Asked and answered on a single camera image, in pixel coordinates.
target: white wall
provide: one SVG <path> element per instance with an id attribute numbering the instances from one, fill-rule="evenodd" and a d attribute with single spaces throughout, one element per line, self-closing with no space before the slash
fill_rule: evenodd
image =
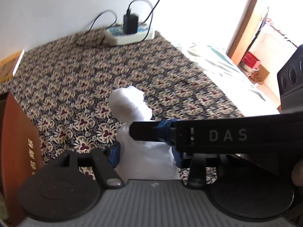
<path id="1" fill-rule="evenodd" d="M 280 98 L 280 92 L 277 73 L 296 49 L 279 32 L 266 24 L 249 50 L 261 60 L 261 64 L 269 71 L 269 75 L 264 80 L 264 83 L 278 98 Z"/>
<path id="2" fill-rule="evenodd" d="M 0 59 L 25 48 L 89 28 L 105 9 L 122 20 L 131 0 L 0 0 Z M 153 28 L 168 40 L 202 41 L 226 49 L 238 26 L 247 0 L 161 0 L 154 13 Z M 137 2 L 132 11 L 144 20 L 147 4 Z M 96 27 L 109 25 L 111 14 Z"/>

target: book cover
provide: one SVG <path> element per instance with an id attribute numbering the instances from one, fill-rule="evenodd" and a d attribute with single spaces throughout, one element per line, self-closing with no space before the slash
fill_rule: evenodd
<path id="1" fill-rule="evenodd" d="M 0 95 L 0 218 L 9 227 L 25 214 L 18 202 L 20 186 L 43 166 L 39 131 L 11 93 Z"/>
<path id="2" fill-rule="evenodd" d="M 21 50 L 0 61 L 0 82 L 5 82 L 15 76 L 23 54 L 24 50 Z"/>

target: blue tape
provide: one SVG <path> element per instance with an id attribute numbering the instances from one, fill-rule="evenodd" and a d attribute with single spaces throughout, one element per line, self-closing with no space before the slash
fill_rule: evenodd
<path id="1" fill-rule="evenodd" d="M 183 168 L 183 152 L 178 152 L 175 146 L 172 146 L 172 154 L 174 155 L 176 166 Z"/>
<path id="2" fill-rule="evenodd" d="M 121 151 L 120 143 L 117 143 L 115 148 L 111 149 L 111 153 L 110 153 L 108 161 L 113 166 L 113 168 L 116 168 L 120 162 L 120 151 Z"/>
<path id="3" fill-rule="evenodd" d="M 171 119 L 171 120 L 162 120 L 159 122 L 159 124 L 156 127 L 156 134 L 157 134 L 157 138 L 161 141 L 161 142 L 166 142 L 168 145 L 173 146 L 173 144 L 171 143 L 170 139 L 169 139 L 169 132 L 170 132 L 170 127 L 172 125 L 172 123 L 176 122 L 176 121 L 180 121 L 178 119 Z"/>

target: power strip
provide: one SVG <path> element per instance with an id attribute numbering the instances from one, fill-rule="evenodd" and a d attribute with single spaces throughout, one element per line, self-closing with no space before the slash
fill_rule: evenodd
<path id="1" fill-rule="evenodd" d="M 126 35 L 123 32 L 123 26 L 108 28 L 104 35 L 105 41 L 111 46 L 120 46 L 126 44 L 133 44 L 142 41 L 148 32 L 147 25 L 139 25 L 138 31 L 135 34 Z M 155 31 L 150 28 L 149 33 L 145 40 L 151 40 L 155 37 Z"/>

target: white cloth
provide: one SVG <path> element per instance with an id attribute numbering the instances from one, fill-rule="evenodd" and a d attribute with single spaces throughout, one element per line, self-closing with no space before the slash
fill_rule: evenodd
<path id="1" fill-rule="evenodd" d="M 277 107 L 256 88 L 224 52 L 211 46 L 183 44 L 180 51 L 197 62 L 244 116 L 279 114 Z"/>
<path id="2" fill-rule="evenodd" d="M 151 121 L 152 110 L 144 102 L 144 93 L 133 86 L 113 91 L 109 107 L 116 119 L 126 123 L 117 133 L 121 144 L 116 172 L 124 182 L 128 179 L 180 179 L 172 148 L 164 142 L 135 141 L 129 135 L 134 121 Z"/>

